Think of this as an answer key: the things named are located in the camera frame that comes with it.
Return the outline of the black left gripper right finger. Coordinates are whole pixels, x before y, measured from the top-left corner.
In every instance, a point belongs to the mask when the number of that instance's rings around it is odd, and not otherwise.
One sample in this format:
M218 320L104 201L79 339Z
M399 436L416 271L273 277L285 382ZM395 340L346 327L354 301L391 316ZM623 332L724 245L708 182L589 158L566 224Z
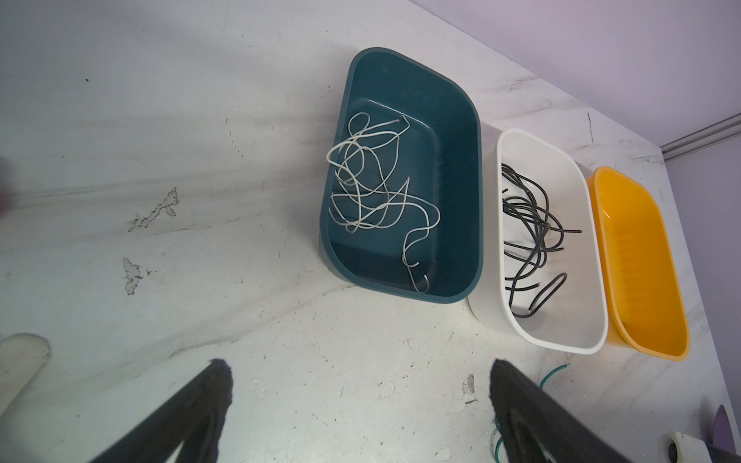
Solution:
M516 366L496 360L490 399L511 462L625 462Z

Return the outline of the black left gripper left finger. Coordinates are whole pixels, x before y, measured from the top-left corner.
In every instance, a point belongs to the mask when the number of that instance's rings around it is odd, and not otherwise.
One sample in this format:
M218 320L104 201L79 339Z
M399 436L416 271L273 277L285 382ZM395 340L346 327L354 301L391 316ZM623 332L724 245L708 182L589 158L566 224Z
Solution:
M123 436L96 462L215 462L228 408L233 374L222 359L210 364Z

